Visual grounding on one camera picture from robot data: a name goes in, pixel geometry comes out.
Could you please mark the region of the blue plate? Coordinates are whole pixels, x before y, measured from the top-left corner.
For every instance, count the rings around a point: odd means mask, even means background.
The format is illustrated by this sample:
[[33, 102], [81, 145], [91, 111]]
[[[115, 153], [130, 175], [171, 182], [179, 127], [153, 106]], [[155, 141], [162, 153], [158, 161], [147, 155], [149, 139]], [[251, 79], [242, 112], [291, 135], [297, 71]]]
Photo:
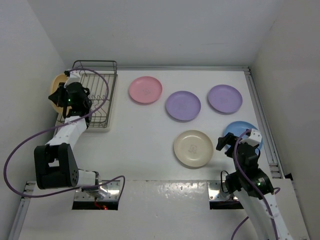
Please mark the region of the blue plate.
[[234, 121], [230, 123], [223, 131], [223, 137], [227, 135], [227, 133], [232, 133], [234, 136], [239, 137], [244, 131], [247, 129], [255, 129], [258, 130], [257, 127], [252, 125], [246, 121]]

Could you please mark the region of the orange plate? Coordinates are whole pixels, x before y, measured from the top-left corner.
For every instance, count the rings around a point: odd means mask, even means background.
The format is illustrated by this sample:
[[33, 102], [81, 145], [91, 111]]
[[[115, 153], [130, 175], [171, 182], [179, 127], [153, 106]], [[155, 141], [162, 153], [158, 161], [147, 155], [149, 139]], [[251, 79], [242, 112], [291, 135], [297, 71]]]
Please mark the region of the orange plate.
[[[51, 83], [51, 86], [49, 89], [49, 95], [53, 94], [58, 89], [59, 83], [65, 83], [67, 79], [68, 78], [64, 73], [57, 75]], [[56, 106], [51, 100], [50, 100], [50, 104], [58, 114], [61, 114], [61, 115], [63, 114], [62, 107]]]

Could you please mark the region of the cream plate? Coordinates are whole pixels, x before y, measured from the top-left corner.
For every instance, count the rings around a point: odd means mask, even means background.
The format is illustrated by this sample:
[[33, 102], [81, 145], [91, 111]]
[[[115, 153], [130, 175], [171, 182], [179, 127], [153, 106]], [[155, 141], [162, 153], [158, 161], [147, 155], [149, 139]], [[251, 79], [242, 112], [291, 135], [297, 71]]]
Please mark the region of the cream plate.
[[211, 139], [198, 130], [182, 132], [173, 143], [176, 158], [190, 168], [205, 166], [213, 157], [214, 147]]

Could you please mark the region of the purple plate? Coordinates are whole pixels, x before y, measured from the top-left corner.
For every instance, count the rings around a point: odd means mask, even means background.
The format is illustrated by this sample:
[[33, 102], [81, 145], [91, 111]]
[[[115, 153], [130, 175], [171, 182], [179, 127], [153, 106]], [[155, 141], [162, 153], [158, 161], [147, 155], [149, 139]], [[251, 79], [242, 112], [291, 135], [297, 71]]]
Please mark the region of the purple plate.
[[167, 113], [178, 121], [188, 122], [195, 119], [201, 111], [201, 101], [192, 92], [176, 91], [165, 102]]
[[223, 114], [236, 113], [243, 104], [241, 93], [235, 87], [226, 84], [212, 87], [207, 94], [207, 99], [216, 111]]

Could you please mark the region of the pink plate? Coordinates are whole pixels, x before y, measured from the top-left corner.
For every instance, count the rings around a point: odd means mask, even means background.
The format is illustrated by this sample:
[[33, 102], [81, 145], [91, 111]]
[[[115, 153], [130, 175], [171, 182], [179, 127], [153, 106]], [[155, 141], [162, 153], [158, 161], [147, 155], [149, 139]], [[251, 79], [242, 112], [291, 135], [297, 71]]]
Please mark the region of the pink plate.
[[132, 81], [128, 92], [137, 103], [151, 104], [161, 97], [163, 86], [155, 77], [141, 76]]

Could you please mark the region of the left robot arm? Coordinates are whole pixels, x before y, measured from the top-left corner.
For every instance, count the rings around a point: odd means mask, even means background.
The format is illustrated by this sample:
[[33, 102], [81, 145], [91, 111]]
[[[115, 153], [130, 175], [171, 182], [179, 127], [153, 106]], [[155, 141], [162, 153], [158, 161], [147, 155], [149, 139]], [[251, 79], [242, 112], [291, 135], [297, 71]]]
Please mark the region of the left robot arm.
[[79, 82], [60, 83], [48, 98], [63, 108], [65, 126], [45, 145], [34, 150], [36, 183], [41, 190], [80, 187], [97, 199], [107, 196], [99, 173], [78, 168], [73, 148], [91, 122], [90, 90]]

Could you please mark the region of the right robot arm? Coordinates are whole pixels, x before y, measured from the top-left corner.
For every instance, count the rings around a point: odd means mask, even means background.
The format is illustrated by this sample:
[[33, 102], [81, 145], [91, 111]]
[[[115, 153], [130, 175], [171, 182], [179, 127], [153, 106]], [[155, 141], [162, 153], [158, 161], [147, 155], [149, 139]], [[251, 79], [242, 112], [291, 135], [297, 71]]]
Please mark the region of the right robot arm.
[[275, 188], [259, 168], [256, 150], [261, 141], [262, 134], [256, 129], [247, 129], [240, 136], [229, 132], [218, 138], [216, 150], [229, 145], [224, 154], [235, 166], [235, 172], [226, 176], [225, 187], [239, 200], [259, 240], [292, 240], [278, 208]]

